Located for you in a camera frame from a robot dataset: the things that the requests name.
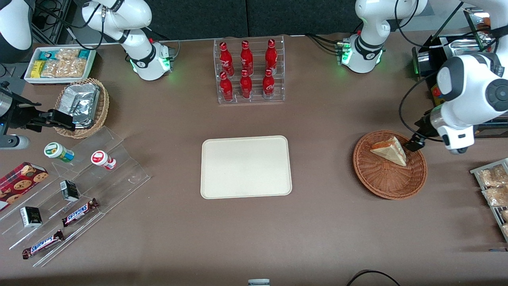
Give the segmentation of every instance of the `cookie box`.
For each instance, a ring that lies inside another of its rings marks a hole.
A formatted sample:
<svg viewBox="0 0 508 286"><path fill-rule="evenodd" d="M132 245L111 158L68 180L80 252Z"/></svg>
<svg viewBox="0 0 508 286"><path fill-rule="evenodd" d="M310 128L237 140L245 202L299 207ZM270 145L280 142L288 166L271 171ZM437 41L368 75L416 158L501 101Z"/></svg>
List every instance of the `cookie box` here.
<svg viewBox="0 0 508 286"><path fill-rule="evenodd" d="M0 211L15 202L48 176L46 169L23 162L3 178L0 178Z"/></svg>
<svg viewBox="0 0 508 286"><path fill-rule="evenodd" d="M83 49L80 46L52 46L52 47L40 47L36 48L34 51L34 54L32 55L32 58L30 60L30 63L28 65L28 69L26 70L24 80L26 82L38 85L49 85L49 84L67 84L70 82L76 82L80 80L85 80L88 78L88 75L90 74L90 71L92 70L93 60L95 59L95 55L97 51L92 50L90 51L90 54L88 55L88 58L86 60L85 65L85 71L83 72L83 75L81 77L60 77L60 78L32 78L31 77L31 71L34 68L34 65L36 64L36 61L39 59L39 56L41 52L47 52L47 51L53 51L53 50L59 50L61 48L65 49Z"/></svg>

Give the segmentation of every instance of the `white bottle with green label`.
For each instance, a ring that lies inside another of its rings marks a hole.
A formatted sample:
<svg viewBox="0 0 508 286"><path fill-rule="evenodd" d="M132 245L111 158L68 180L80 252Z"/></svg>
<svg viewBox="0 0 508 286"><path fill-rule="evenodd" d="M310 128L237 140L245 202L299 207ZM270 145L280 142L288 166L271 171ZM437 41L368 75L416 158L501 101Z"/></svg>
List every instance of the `white bottle with green label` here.
<svg viewBox="0 0 508 286"><path fill-rule="evenodd" d="M67 150L62 144L51 142L44 148L44 155L49 158L58 158L65 163L69 163L74 159L74 152Z"/></svg>

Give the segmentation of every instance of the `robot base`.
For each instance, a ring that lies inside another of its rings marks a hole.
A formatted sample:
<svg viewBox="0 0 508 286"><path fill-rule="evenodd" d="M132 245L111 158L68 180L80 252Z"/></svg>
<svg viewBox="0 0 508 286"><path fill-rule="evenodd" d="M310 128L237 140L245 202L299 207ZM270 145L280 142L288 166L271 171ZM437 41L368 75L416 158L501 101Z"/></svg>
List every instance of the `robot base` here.
<svg viewBox="0 0 508 286"><path fill-rule="evenodd" d="M344 53L337 56L337 58L340 57L339 65L347 66L349 69L357 73L368 73L380 62L383 51L380 51L377 55L372 53L372 58L366 60L355 47L355 41L357 38L358 35L352 35L349 38L344 38L342 42L343 46L341 48L338 47L338 51L341 51L340 49L342 49L342 52Z"/></svg>
<svg viewBox="0 0 508 286"><path fill-rule="evenodd" d="M155 47L155 57L147 67L136 67L131 61L134 71L144 80L156 80L167 72L171 72L169 48L158 42L152 45Z"/></svg>

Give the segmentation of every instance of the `clear acrylic bottle rack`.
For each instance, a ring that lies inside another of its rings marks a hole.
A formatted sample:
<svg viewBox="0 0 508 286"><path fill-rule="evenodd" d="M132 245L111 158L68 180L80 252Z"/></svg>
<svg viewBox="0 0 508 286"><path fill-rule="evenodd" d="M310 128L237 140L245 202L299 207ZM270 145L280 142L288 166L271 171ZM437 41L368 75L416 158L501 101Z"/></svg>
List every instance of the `clear acrylic bottle rack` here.
<svg viewBox="0 0 508 286"><path fill-rule="evenodd" d="M53 176L54 179L44 188L2 217L0 220L2 239L7 241L9 249L19 252L19 259L22 259L23 249L32 247L58 230L62 230L66 238L64 241L57 243L49 250L37 253L28 260L28 263L32 263L34 267L44 266L150 179L141 165L130 157L120 144L121 142L122 139L118 135L107 127L103 127L96 134L71 148L77 160L70 163L55 161L53 166L59 176ZM113 170L91 163L90 156L97 150L103 150L116 159L116 167ZM63 180L71 180L76 184L80 194L78 201L70 202L63 199L60 191L60 182ZM84 206L92 198L95 198L100 206L76 223L64 227L61 220ZM39 208L43 222L40 227L23 227L19 208L25 206Z"/></svg>
<svg viewBox="0 0 508 286"><path fill-rule="evenodd" d="M272 99L263 98L263 78L265 77L266 62L265 53L268 49L268 40L275 40L275 49L277 50L277 73L273 75L275 80L275 87L273 89L274 96ZM249 41L250 50L254 57L254 74L250 76L252 79L252 96L250 99L245 99L242 96L240 88L240 79L242 78L242 63L240 53L242 52L242 41ZM224 100L220 92L220 72L223 71L220 65L220 48L219 44L225 42L228 45L228 51L233 57L233 67L235 74L229 77L233 84L233 101L227 102ZM215 63L215 80L217 82L217 97L220 104L234 104L234 103L252 103L252 102L275 102L285 100L285 53L284 53L284 37L254 37L243 39L218 39L213 43L213 57Z"/></svg>

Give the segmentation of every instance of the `small black and white box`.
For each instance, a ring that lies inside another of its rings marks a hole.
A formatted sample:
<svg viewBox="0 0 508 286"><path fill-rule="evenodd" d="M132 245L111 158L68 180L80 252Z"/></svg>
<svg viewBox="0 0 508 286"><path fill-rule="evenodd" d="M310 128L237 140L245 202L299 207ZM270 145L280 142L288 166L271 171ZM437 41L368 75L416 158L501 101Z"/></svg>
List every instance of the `small black and white box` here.
<svg viewBox="0 0 508 286"><path fill-rule="evenodd" d="M23 207L19 211L25 227L39 227L42 225L41 213L38 208Z"/></svg>
<svg viewBox="0 0 508 286"><path fill-rule="evenodd" d="M78 188L76 188L76 184L73 182L68 180L61 181L60 190L62 191L62 196L66 201L75 202L79 200Z"/></svg>

